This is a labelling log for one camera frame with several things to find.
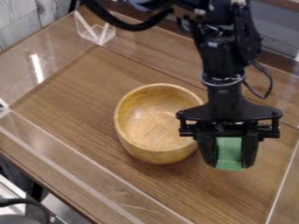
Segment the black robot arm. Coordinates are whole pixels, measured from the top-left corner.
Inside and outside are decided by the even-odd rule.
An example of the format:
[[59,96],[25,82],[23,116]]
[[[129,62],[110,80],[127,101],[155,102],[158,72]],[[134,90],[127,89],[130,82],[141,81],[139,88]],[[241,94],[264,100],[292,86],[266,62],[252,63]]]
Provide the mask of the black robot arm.
[[280,108],[249,101],[246,67],[270,74],[258,63],[262,37],[254,24],[250,0],[123,0],[154,16],[139,24],[118,18],[101,0],[83,0],[90,10],[111,25],[142,32],[168,16],[177,16],[182,32],[193,40],[204,64],[201,81],[209,102],[177,113],[180,133],[193,137],[208,165],[220,169],[248,169],[256,163],[260,143],[281,137]]

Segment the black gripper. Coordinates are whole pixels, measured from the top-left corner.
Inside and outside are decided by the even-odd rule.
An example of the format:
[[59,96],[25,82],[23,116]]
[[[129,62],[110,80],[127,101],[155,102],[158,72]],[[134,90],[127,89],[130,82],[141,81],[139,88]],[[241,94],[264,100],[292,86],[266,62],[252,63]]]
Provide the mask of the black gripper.
[[242,137],[242,165],[254,165],[258,140],[280,138],[281,109],[256,104],[242,94],[241,84],[209,87],[209,102],[177,113],[182,137],[198,140],[204,160],[218,163],[217,137]]

